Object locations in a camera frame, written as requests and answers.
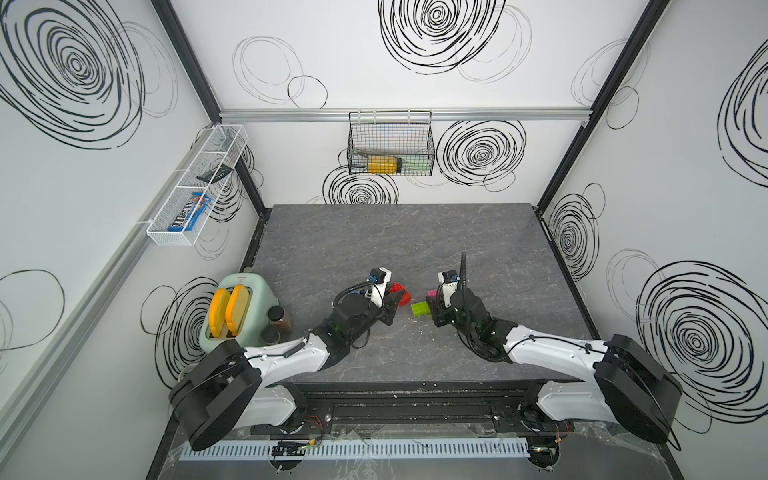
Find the red lego brick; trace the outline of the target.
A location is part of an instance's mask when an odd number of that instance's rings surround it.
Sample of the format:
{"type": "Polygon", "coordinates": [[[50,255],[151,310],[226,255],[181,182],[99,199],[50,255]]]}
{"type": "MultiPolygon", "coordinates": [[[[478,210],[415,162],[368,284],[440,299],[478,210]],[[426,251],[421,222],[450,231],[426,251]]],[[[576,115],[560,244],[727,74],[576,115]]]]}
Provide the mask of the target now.
{"type": "Polygon", "coordinates": [[[398,301],[399,306],[405,306],[412,300],[410,293],[399,283],[394,283],[390,289],[390,293],[394,295],[398,301]]]}

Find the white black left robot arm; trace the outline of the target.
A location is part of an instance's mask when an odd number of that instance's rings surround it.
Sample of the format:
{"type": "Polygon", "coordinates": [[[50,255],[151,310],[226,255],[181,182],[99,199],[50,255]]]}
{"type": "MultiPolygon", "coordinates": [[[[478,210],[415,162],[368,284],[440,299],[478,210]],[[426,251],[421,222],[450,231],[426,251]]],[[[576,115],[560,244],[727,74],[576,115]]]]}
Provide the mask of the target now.
{"type": "Polygon", "coordinates": [[[169,394],[191,449],[205,450],[234,429],[285,424],[301,398],[283,382],[338,364],[374,324],[393,323],[405,293],[363,282],[340,292],[329,317],[301,338],[248,348],[226,340],[214,348],[169,394]]]}

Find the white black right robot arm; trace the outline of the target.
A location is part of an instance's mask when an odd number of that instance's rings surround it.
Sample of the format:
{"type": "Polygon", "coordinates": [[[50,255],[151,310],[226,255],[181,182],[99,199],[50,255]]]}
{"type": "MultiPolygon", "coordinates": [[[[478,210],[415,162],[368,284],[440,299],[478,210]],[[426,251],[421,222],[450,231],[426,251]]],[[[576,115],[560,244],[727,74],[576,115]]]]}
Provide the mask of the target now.
{"type": "Polygon", "coordinates": [[[467,285],[467,259],[438,273],[428,296],[436,326],[450,325],[461,343],[491,363],[534,365],[569,376],[536,386],[521,413],[531,420],[614,423],[654,444],[673,439],[683,394],[679,381],[632,338],[608,341],[548,334],[493,316],[467,285]]]}

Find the lime green long lego brick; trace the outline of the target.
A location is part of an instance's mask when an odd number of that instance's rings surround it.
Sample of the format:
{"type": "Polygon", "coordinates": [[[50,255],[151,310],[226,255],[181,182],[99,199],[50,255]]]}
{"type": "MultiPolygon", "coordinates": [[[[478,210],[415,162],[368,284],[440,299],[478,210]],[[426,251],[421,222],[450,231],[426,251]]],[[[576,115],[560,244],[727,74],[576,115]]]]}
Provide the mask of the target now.
{"type": "Polygon", "coordinates": [[[422,317],[431,314],[431,308],[428,302],[418,302],[411,305],[411,312],[415,317],[422,317]]]}

